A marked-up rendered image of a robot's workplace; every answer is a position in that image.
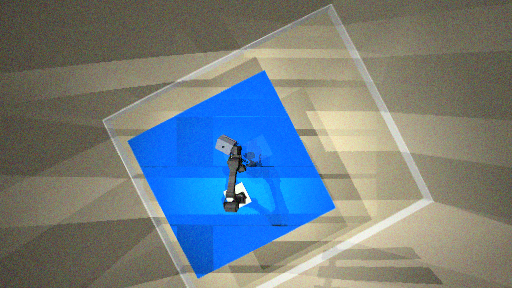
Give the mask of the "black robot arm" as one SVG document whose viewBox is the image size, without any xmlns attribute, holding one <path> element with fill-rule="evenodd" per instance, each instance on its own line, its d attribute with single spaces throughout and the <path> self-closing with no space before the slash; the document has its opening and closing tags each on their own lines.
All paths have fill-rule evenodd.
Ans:
<svg viewBox="0 0 512 288">
<path fill-rule="evenodd" d="M 246 204 L 246 195 L 244 192 L 236 194 L 236 178 L 237 172 L 240 169 L 242 161 L 241 146 L 233 146 L 233 155 L 230 155 L 227 160 L 229 172 L 228 186 L 225 193 L 225 199 L 223 202 L 223 210 L 226 213 L 237 213 L 239 210 L 239 204 Z M 227 198 L 233 198 L 231 202 L 226 202 Z"/>
</svg>

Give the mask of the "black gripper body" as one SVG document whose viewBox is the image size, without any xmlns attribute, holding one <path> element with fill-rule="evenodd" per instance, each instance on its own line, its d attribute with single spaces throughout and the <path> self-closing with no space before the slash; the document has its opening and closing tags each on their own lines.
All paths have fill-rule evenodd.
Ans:
<svg viewBox="0 0 512 288">
<path fill-rule="evenodd" d="M 233 154 L 233 148 L 231 149 L 231 153 Z M 243 163 L 243 160 L 241 161 L 241 165 L 242 165 L 242 166 L 240 166 L 240 169 L 238 170 L 238 173 L 242 173 L 242 172 L 245 172 L 245 171 L 246 171 L 246 167 L 245 167 L 245 166 L 243 166 L 243 164 L 242 164 L 242 163 Z"/>
</svg>

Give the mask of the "grey sloped panel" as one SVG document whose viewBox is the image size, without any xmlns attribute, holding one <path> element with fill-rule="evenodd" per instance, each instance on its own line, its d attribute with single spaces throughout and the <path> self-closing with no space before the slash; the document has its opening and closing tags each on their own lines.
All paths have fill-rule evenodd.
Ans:
<svg viewBox="0 0 512 288">
<path fill-rule="evenodd" d="M 235 141 L 223 134 L 218 137 L 216 145 L 215 145 L 215 149 L 217 149 L 227 155 L 230 155 L 231 149 L 233 148 L 233 146 L 235 146 L 236 142 L 237 141 Z"/>
</svg>

